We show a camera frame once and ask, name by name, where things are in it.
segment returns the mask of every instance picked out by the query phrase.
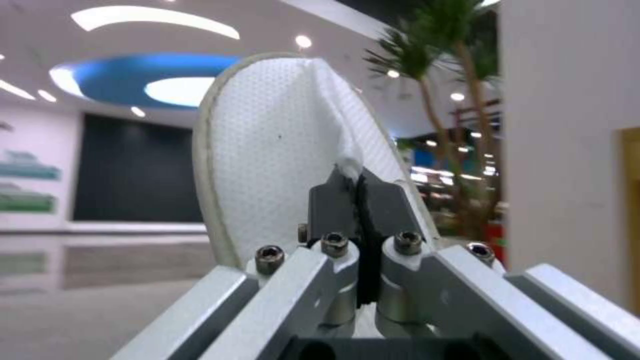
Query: white wall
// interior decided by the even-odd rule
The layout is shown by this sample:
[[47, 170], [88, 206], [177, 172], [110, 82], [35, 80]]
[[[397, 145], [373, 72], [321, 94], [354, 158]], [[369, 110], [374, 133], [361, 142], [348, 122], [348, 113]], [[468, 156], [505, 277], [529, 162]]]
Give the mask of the white wall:
[[53, 213], [0, 212], [0, 229], [61, 229], [70, 209], [74, 184], [81, 131], [79, 114], [3, 104], [0, 122], [13, 128], [10, 132], [0, 131], [0, 161], [6, 161], [5, 151], [30, 152], [42, 164], [60, 169], [60, 178], [56, 180], [0, 176], [0, 183], [56, 197]]
[[511, 267], [547, 262], [628, 306], [616, 130], [640, 126], [640, 1], [500, 6]]

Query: white mesh fabric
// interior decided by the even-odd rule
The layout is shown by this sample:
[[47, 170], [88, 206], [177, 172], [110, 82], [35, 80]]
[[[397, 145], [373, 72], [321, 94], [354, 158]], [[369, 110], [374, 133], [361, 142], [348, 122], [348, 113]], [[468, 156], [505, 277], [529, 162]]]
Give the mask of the white mesh fabric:
[[336, 162], [364, 163], [403, 185], [428, 241], [435, 235], [395, 148], [323, 60], [246, 60], [216, 80], [200, 111], [198, 198], [220, 263], [243, 266], [266, 244], [292, 253], [297, 226], [307, 222], [308, 191]]

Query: black wall panel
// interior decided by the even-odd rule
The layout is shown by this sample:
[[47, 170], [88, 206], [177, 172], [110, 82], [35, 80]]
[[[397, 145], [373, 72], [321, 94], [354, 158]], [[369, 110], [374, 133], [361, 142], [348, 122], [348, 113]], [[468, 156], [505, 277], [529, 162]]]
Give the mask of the black wall panel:
[[86, 114], [73, 218], [202, 222], [191, 130]]

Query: indoor plant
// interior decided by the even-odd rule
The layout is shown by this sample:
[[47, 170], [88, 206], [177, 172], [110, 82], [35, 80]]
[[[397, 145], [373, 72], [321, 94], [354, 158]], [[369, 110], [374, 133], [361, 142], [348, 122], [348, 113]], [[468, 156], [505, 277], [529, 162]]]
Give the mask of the indoor plant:
[[[456, 216], [462, 230], [473, 240], [488, 241], [487, 224], [500, 199], [498, 176], [484, 173], [485, 154], [494, 154], [499, 173], [500, 156], [484, 110], [483, 83], [497, 76], [497, 46], [491, 36], [472, 31], [472, 25], [483, 10], [481, 0], [433, 0], [418, 8], [414, 18], [404, 20], [399, 29], [386, 29], [378, 40], [382, 53], [366, 50], [365, 58], [375, 74], [386, 75], [395, 70], [419, 84], [427, 118], [436, 131], [436, 156], [446, 160], [453, 173], [452, 195]], [[461, 160], [454, 155], [449, 132], [434, 110], [433, 93], [427, 76], [430, 68], [444, 58], [453, 58], [468, 86], [479, 119], [481, 137], [476, 139], [480, 181], [466, 181], [461, 176]]]

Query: hex socket screw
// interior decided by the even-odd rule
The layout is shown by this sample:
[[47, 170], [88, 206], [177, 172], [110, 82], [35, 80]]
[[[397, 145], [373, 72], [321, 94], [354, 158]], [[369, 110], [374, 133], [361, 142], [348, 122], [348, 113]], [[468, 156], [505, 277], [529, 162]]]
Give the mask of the hex socket screw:
[[485, 263], [487, 266], [491, 266], [493, 264], [493, 260], [495, 260], [495, 253], [487, 244], [478, 242], [468, 243], [466, 248], [473, 256]]
[[275, 245], [266, 245], [255, 252], [255, 269], [262, 275], [271, 275], [284, 263], [284, 251]]
[[420, 254], [422, 236], [415, 231], [403, 231], [394, 236], [394, 249], [407, 256]]
[[328, 233], [320, 239], [320, 248], [332, 258], [341, 258], [349, 249], [349, 239], [342, 233]]

